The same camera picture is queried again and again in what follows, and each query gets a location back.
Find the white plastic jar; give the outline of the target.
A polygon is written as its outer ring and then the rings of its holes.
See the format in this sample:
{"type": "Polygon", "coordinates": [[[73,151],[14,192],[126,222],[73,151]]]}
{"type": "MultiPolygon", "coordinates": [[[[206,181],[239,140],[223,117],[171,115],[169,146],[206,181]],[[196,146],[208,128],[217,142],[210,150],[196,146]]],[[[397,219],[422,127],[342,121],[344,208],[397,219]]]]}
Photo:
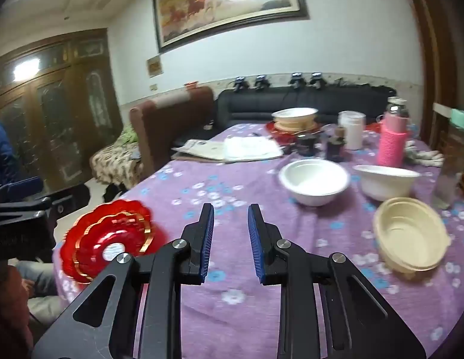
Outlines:
{"type": "Polygon", "coordinates": [[[338,115],[338,125],[345,129],[346,148],[360,150],[363,146],[363,132],[366,115],[357,111],[342,111],[338,115]]]}

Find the white work gloves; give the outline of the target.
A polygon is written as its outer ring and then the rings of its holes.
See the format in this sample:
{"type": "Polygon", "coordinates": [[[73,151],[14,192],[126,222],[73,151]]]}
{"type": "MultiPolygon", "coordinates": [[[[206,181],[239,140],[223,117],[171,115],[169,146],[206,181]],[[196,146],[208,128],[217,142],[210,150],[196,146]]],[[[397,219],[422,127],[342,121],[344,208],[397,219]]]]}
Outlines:
{"type": "Polygon", "coordinates": [[[414,165],[441,168],[444,156],[438,151],[405,150],[405,158],[414,165]]]}

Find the stacked bowls on red plate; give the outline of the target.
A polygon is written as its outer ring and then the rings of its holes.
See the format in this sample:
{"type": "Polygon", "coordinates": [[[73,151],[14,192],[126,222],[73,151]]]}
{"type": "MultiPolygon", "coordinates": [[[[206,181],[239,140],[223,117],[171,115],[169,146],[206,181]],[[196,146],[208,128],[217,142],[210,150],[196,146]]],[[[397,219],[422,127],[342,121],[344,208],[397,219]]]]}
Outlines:
{"type": "Polygon", "coordinates": [[[315,108],[290,108],[276,111],[273,120],[265,126],[267,132],[281,145],[292,144],[298,135],[315,133],[320,124],[315,120],[318,110],[315,108]]]}

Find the open white booklet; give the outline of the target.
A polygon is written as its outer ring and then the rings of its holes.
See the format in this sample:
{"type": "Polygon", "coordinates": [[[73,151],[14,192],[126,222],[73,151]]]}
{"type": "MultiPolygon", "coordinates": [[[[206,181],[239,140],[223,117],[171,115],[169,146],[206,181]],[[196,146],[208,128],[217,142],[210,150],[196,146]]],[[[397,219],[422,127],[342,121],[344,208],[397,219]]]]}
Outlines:
{"type": "Polygon", "coordinates": [[[283,156],[280,145],[264,136],[229,137],[224,141],[189,139],[175,147],[177,160],[197,160],[216,163],[272,160],[283,156]]]}

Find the small framed wall picture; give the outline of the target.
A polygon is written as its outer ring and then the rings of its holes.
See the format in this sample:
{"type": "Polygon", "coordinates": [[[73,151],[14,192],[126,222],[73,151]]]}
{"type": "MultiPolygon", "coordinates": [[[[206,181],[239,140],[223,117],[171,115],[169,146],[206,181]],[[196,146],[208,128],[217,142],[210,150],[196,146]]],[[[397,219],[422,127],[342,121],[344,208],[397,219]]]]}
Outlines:
{"type": "Polygon", "coordinates": [[[146,61],[147,72],[150,78],[156,77],[163,73],[163,67],[160,55],[149,58],[146,61]]]}

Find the patterned blanket couch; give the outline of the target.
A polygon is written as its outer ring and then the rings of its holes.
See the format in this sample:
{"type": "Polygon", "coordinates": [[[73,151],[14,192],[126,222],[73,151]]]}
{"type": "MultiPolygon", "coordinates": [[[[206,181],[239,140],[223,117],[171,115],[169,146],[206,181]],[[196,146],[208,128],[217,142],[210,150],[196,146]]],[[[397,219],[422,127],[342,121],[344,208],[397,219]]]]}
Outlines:
{"type": "Polygon", "coordinates": [[[136,186],[143,176],[143,163],[134,128],[128,124],[117,140],[95,152],[90,158],[94,178],[104,184],[136,186]]]}

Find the clear water bottle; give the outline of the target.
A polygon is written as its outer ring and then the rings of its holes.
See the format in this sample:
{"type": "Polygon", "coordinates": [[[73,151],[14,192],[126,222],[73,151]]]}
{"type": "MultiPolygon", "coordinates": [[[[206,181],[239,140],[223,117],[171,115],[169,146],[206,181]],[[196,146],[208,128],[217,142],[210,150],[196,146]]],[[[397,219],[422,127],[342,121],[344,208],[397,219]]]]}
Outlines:
{"type": "Polygon", "coordinates": [[[442,151],[443,163],[432,194],[434,208],[446,210],[455,200],[464,172],[464,110],[452,109],[442,151]]]}

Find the beige oval plastic bowl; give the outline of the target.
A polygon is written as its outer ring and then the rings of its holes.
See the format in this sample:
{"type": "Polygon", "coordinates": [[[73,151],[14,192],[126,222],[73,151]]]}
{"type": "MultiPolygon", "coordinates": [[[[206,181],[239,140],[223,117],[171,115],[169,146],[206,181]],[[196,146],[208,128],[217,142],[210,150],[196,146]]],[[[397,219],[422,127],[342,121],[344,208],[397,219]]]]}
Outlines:
{"type": "Polygon", "coordinates": [[[387,267],[403,274],[435,269],[451,245],[441,217],[418,199],[383,202],[374,214],[373,232],[387,267]]]}

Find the pink knitted sleeve thermos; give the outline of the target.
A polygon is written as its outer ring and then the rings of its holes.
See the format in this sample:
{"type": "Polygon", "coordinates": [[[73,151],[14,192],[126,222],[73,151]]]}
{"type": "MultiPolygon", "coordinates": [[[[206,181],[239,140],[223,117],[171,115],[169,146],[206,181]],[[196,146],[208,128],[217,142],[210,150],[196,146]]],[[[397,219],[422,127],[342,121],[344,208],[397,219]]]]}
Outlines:
{"type": "Polygon", "coordinates": [[[408,124],[409,111],[406,107],[406,100],[391,96],[380,120],[378,165],[395,168],[402,166],[408,138],[408,124]]]}

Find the dark wooden cabinet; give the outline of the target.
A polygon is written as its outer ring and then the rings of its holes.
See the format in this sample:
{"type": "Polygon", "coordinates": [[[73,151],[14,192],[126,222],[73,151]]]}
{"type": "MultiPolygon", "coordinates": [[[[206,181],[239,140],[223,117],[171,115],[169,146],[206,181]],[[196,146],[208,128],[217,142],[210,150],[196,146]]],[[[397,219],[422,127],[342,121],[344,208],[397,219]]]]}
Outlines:
{"type": "Polygon", "coordinates": [[[53,36],[0,57],[0,122],[22,177],[47,192],[88,181],[90,158],[123,123],[104,28],[53,36]]]}

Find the red scalloped plate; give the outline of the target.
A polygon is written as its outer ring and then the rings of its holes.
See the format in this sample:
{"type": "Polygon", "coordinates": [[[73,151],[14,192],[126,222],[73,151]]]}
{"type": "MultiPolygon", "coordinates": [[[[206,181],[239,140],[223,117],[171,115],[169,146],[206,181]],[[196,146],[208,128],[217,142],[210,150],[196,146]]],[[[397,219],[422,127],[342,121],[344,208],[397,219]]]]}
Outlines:
{"type": "Polygon", "coordinates": [[[87,285],[115,257],[153,254],[168,242],[150,208],[138,200],[117,199],[82,215],[64,235],[59,251],[64,274],[87,285]]]}

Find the person in blue jacket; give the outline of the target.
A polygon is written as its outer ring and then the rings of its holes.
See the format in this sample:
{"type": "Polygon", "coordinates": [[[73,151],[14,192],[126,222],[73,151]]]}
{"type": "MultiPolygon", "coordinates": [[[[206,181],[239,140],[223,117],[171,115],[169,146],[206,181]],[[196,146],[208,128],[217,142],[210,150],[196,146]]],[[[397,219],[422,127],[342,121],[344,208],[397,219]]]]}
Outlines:
{"type": "Polygon", "coordinates": [[[38,262],[55,245],[50,198],[5,204],[0,211],[0,358],[29,358],[34,341],[64,310],[52,263],[38,262]]]}

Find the black leather sofa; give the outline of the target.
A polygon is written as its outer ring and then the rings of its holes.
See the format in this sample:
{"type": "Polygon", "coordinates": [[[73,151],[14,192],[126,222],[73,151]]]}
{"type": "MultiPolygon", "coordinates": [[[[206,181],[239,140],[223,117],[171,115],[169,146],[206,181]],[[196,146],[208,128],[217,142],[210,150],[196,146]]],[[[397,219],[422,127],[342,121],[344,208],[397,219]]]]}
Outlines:
{"type": "Polygon", "coordinates": [[[214,126],[225,130],[244,123],[267,123],[276,111],[291,108],[314,108],[316,121],[321,125],[338,121],[342,111],[356,111],[372,123],[384,113],[388,99],[397,91],[386,86],[329,85],[294,90],[291,87],[267,88],[263,91],[247,89],[239,92],[222,91],[215,100],[214,126]]]}

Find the white foam bowl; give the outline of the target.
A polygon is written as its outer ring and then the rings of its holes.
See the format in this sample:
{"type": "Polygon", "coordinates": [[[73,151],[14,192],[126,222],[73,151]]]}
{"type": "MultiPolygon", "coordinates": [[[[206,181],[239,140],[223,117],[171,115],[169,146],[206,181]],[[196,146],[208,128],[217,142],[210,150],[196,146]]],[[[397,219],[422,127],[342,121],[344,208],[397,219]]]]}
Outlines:
{"type": "Polygon", "coordinates": [[[322,207],[331,203],[350,185],[350,174],[341,165],[329,160],[297,160],[283,167],[281,185],[298,203],[322,207]]]}
{"type": "Polygon", "coordinates": [[[400,169],[379,165],[355,165],[354,170],[360,178],[362,192],[376,201],[408,197],[412,186],[421,176],[410,169],[400,169]]]}

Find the framed horse painting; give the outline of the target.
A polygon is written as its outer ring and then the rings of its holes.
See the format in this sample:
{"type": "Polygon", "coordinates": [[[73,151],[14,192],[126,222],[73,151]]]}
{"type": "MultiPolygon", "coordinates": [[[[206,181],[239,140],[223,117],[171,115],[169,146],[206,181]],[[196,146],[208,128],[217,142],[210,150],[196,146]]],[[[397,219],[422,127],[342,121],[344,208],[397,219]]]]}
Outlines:
{"type": "Polygon", "coordinates": [[[163,53],[215,33],[308,16],[305,0],[152,0],[155,36],[163,53]]]}

